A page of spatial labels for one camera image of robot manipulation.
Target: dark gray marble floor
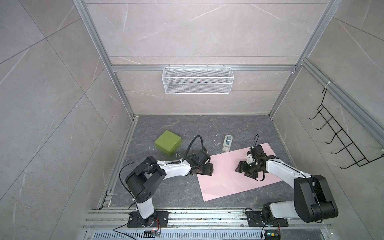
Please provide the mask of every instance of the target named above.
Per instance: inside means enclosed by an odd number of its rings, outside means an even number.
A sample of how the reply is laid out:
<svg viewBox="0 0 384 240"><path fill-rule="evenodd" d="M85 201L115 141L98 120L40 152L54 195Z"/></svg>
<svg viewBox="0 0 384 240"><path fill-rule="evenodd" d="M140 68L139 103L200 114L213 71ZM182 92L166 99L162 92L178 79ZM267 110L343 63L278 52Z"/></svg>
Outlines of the dark gray marble floor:
<svg viewBox="0 0 384 240"><path fill-rule="evenodd" d="M226 134L233 136L231 150L250 147L256 134L260 134L258 144L269 143L275 154L290 164L284 147L268 116L140 116L132 141L129 145L124 165L129 162L141 162L148 156L157 160L169 161L180 159L168 157L155 148L154 141L169 130L182 138L182 145L177 153L184 155L190 141L201 135L209 154L223 153L221 150ZM200 141L190 150L197 152ZM121 173L125 177L137 165L127 166ZM203 201L196 175L173 177L164 180L152 197L156 207L262 207L264 203L293 200L293 189L285 182L278 182L258 189L253 189L230 196ZM128 207L132 201L130 194L118 181L112 195L111 207Z"/></svg>

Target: vertical metal post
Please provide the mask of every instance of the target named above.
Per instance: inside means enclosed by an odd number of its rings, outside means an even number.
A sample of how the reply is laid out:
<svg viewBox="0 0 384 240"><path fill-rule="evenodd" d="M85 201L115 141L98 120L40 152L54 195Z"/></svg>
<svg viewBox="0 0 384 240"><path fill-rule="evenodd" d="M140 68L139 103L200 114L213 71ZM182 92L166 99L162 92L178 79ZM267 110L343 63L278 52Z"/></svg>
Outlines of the vertical metal post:
<svg viewBox="0 0 384 240"><path fill-rule="evenodd" d="M283 89L281 90L279 96L277 97L275 103L273 104L271 111L269 111L268 115L271 118L277 112L277 109L280 107L281 103L283 102L286 94L288 93L288 90L291 88L293 82L295 81L297 74L300 72L301 68L303 67L301 62L304 60L304 58L308 58L308 56L311 54L316 43L319 41L320 37L323 35L325 29L327 28L329 22L333 18L334 14L336 13L342 1L343 0L330 0L330 2L328 3L327 8L325 9L323 15L321 16L319 23L317 24L307 45L305 46L303 52L301 53L298 62L296 63L296 70L292 72L288 77L285 85L283 86Z"/></svg>
<svg viewBox="0 0 384 240"><path fill-rule="evenodd" d="M79 14L81 16L81 19L83 20L85 27L88 30L89 35L91 36L91 39L97 49L97 52L100 55L101 60L103 61L105 68L109 74L109 76L112 79L113 84L116 87L116 90L119 93L119 96L121 98L121 101L124 104L125 109L127 110L130 118L133 120L135 117L135 114L133 113L133 110L129 104L129 101L127 99L127 96L125 95L124 89L121 86L121 83L119 79L117 78L115 72L112 70L112 64L111 61L109 60L109 57L107 55L107 52L105 51L105 48L103 46L103 43L101 42L101 39L97 33L97 30L94 26L94 23L92 21L91 16L89 15L87 6L84 2L84 0L73 0L77 10L79 11Z"/></svg>

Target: tiled wall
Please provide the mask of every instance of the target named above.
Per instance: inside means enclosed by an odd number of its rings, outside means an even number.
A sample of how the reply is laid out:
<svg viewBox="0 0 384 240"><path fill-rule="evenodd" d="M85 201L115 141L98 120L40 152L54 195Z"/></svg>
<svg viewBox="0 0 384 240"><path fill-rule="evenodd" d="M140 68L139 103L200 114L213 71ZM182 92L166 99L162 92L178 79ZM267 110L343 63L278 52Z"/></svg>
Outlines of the tiled wall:
<svg viewBox="0 0 384 240"><path fill-rule="evenodd" d="M268 114L288 71L235 71L230 94L165 94L160 71L118 72L136 114Z"/></svg>
<svg viewBox="0 0 384 240"><path fill-rule="evenodd" d="M328 1L86 2L113 64L166 65L296 64ZM136 114L267 114L289 75L274 74L235 72L228 95L166 95L161 73L119 78Z"/></svg>
<svg viewBox="0 0 384 240"><path fill-rule="evenodd" d="M129 117L71 0L0 3L0 238L73 239Z"/></svg>
<svg viewBox="0 0 384 240"><path fill-rule="evenodd" d="M384 123L383 9L383 1L344 0L310 55L310 60L381 123ZM339 216L331 219L338 237L383 240L384 159L362 167L340 169L353 160L346 150L332 155L331 152L342 149L341 143L336 138L326 144L333 137L332 130L328 126L315 129L325 123L321 117L308 119L317 112L322 90L323 86L303 70L273 120L297 167L327 178L339 207ZM383 154L383 146L329 93L324 105L369 160ZM356 149L348 149L360 160Z"/></svg>

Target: mesh basket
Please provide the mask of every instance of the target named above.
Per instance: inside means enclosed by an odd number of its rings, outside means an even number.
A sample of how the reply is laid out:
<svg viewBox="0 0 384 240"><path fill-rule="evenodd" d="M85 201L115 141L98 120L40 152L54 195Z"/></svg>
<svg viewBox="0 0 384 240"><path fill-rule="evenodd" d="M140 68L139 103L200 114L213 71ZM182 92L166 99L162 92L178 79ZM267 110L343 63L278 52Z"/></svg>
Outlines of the mesh basket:
<svg viewBox="0 0 384 240"><path fill-rule="evenodd" d="M166 94L230 93L230 67L166 67L162 80Z"/></svg>

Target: black mounting plate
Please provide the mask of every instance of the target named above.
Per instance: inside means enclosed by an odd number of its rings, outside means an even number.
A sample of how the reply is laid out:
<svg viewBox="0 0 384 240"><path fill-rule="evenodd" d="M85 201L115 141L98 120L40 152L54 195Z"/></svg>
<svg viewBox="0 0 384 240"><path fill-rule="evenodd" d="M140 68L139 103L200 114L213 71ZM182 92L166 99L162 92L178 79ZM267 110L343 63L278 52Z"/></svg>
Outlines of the black mounting plate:
<svg viewBox="0 0 384 240"><path fill-rule="evenodd" d="M155 212L155 218L159 220L160 227L167 227L168 226L168 215L169 212ZM142 217L140 216L139 212L131 212L128 220L127 227L144 227L142 224ZM148 226L150 228L157 227L156 220L153 221L153 223Z"/></svg>
<svg viewBox="0 0 384 240"><path fill-rule="evenodd" d="M262 211L245 211L247 215L248 226L250 227L263 227L265 223L262 221ZM280 223L281 227L288 227L288 221L286 219L276 219L268 223L268 227L278 227Z"/></svg>

